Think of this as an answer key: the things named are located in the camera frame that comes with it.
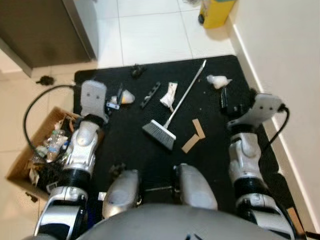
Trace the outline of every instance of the yellow container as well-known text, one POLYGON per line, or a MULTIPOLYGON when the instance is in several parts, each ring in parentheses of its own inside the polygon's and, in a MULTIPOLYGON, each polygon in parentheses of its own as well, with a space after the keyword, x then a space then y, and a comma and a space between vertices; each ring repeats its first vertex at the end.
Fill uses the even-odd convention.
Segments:
POLYGON ((225 21, 236 0, 202 0, 199 22, 206 29, 218 28, 225 21))

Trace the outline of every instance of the white tile floor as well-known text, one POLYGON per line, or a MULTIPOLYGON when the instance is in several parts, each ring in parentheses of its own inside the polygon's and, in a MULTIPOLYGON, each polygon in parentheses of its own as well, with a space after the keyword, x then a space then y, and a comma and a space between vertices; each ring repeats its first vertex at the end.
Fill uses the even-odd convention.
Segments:
MULTIPOLYGON (((198 24, 200 5, 185 1, 95 0, 97 62, 41 67, 33 71, 31 79, 0 80, 0 230, 4 238, 21 240, 32 234, 45 204, 32 203, 23 190, 4 179, 26 144, 22 132, 24 111, 35 96, 47 89, 34 83, 40 76, 52 75, 57 84, 66 84, 79 70, 234 54, 226 29, 205 30, 198 24)), ((72 92, 57 90, 39 101, 27 123, 30 135, 54 106, 70 111, 72 92)))

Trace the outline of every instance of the black cable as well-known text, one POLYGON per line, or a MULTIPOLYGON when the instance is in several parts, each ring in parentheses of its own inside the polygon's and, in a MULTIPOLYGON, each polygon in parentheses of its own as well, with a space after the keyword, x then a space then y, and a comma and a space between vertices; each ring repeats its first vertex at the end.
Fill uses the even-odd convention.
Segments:
POLYGON ((30 148, 33 150, 34 154, 37 156, 37 157, 40 157, 41 159, 43 159, 43 157, 38 153, 36 147, 33 145, 33 143, 31 142, 29 136, 28 136, 28 133, 27 133, 27 118, 28 118, 28 114, 31 110, 31 108, 33 107, 33 105, 44 95, 46 95, 47 93, 55 90, 55 89, 58 89, 58 88, 70 88, 70 89, 73 89, 73 85, 57 85, 57 86, 54 86, 54 87, 51 87, 47 90, 45 90, 44 92, 42 92, 40 95, 38 95, 31 103, 30 105, 28 106, 28 108, 26 109, 25 113, 24 113, 24 116, 23 116, 23 134, 24 134, 24 137, 26 139, 26 142, 28 143, 28 145, 30 146, 30 148))
POLYGON ((280 127, 280 129, 276 132, 276 134, 271 138, 271 140, 263 148, 261 155, 263 155, 266 152, 266 150, 268 150, 268 148, 271 146, 271 144, 276 140, 276 138, 279 136, 279 134, 282 132, 282 130, 286 127, 286 125, 289 121, 290 111, 289 111, 289 108, 287 108, 284 104, 281 105, 278 112, 283 112, 283 111, 286 112, 285 120, 284 120, 282 126, 280 127))

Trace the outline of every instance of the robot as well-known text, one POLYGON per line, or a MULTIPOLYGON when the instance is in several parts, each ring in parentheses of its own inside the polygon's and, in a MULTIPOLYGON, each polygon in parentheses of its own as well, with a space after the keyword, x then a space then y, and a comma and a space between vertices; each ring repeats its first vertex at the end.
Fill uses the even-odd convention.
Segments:
POLYGON ((180 164, 173 168, 174 192, 180 204, 140 204, 139 172, 124 170, 105 194, 104 220, 87 230, 87 191, 95 165, 97 131, 109 120, 104 111, 106 92, 102 83, 83 83, 81 114, 85 117, 71 138, 71 154, 58 187, 52 190, 34 236, 28 239, 295 239, 290 218, 273 199, 259 169, 261 150, 255 129, 283 108, 278 97, 262 93, 255 94, 249 109, 227 123, 232 133, 229 176, 238 216, 218 211, 204 176, 195 167, 180 164))

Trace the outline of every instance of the plastic bottle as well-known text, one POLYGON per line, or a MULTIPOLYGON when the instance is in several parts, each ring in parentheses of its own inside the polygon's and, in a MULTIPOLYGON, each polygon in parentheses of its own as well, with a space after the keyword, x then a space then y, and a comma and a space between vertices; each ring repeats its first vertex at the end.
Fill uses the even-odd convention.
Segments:
POLYGON ((49 141, 48 153, 46 155, 47 163, 51 163, 57 158, 60 152, 61 146, 68 139, 66 136, 64 136, 64 134, 65 134, 65 131, 61 129, 52 131, 52 135, 49 141))

